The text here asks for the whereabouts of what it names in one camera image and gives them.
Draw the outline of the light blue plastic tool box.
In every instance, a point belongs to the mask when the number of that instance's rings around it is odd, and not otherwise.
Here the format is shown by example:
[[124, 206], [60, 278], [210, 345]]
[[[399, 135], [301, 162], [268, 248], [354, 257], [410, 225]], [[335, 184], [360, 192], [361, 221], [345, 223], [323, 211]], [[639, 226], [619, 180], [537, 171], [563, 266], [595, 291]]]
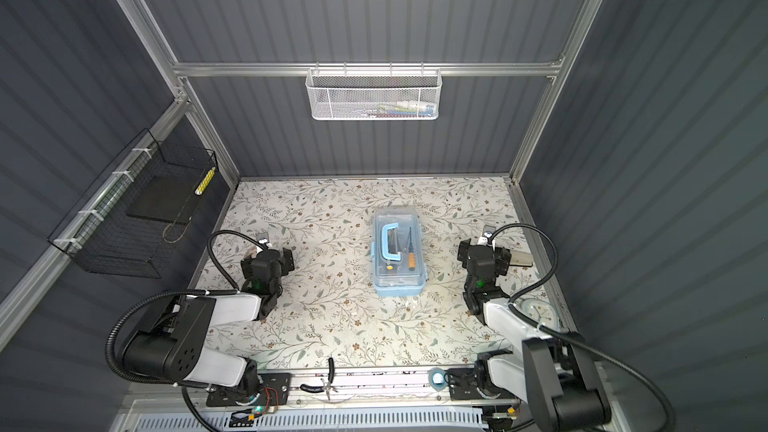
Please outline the light blue plastic tool box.
[[372, 284], [381, 297], [408, 297], [419, 295], [424, 289], [428, 272], [419, 244], [415, 247], [416, 270], [408, 268], [408, 242], [400, 262], [386, 262], [380, 252], [380, 245], [371, 244]]

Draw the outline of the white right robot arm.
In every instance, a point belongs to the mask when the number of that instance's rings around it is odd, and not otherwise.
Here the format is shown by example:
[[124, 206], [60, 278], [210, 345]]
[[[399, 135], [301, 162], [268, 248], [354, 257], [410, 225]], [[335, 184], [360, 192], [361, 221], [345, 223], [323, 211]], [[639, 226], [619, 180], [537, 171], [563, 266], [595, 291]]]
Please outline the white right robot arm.
[[637, 380], [659, 402], [662, 431], [677, 425], [676, 413], [664, 392], [648, 377], [621, 360], [588, 345], [576, 332], [560, 332], [527, 315], [517, 302], [554, 278], [559, 265], [556, 248], [543, 277], [514, 294], [497, 284], [511, 265], [511, 252], [496, 239], [510, 230], [505, 224], [478, 240], [458, 245], [457, 259], [466, 270], [463, 298], [469, 312], [503, 336], [509, 352], [487, 353], [475, 363], [481, 389], [501, 389], [527, 404], [533, 423], [542, 431], [601, 431], [613, 418], [612, 406], [597, 370], [608, 362]]

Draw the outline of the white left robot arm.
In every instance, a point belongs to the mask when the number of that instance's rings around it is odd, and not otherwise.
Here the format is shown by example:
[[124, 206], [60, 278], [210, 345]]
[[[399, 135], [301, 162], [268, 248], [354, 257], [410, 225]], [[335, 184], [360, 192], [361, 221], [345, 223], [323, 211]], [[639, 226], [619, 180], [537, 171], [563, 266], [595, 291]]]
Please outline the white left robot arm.
[[[215, 256], [220, 236], [252, 246], [240, 261], [242, 283]], [[211, 233], [206, 251], [229, 287], [165, 291], [136, 303], [108, 333], [106, 363], [132, 383], [213, 388], [238, 399], [258, 399], [268, 388], [256, 363], [207, 345], [207, 335], [220, 325], [266, 319], [283, 294], [282, 279], [295, 270], [293, 252], [272, 247], [266, 238], [228, 229]]]

